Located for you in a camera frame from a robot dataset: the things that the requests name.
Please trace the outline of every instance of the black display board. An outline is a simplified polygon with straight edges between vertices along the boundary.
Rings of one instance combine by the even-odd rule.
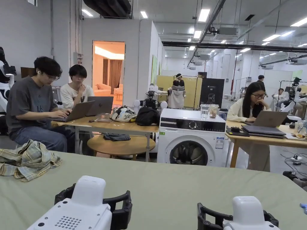
[[[203,78],[199,104],[217,104],[221,108],[225,79]]]

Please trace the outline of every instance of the sticker label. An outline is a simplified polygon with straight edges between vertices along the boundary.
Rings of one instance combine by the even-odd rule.
[[[223,137],[217,137],[215,148],[223,149],[223,147],[224,147],[224,138]]]

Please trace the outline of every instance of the patterned bag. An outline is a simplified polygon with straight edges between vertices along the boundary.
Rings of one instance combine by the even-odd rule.
[[[127,106],[112,109],[111,119],[118,122],[135,122],[136,113]]]

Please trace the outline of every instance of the washing machine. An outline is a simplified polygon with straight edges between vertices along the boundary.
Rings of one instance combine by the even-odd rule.
[[[164,109],[160,117],[158,163],[222,166],[226,122],[200,119],[200,111]]]

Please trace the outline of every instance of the washing machine door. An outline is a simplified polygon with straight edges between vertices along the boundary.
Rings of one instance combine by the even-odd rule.
[[[166,162],[171,164],[213,165],[215,155],[210,144],[198,136],[174,139],[166,150]]]

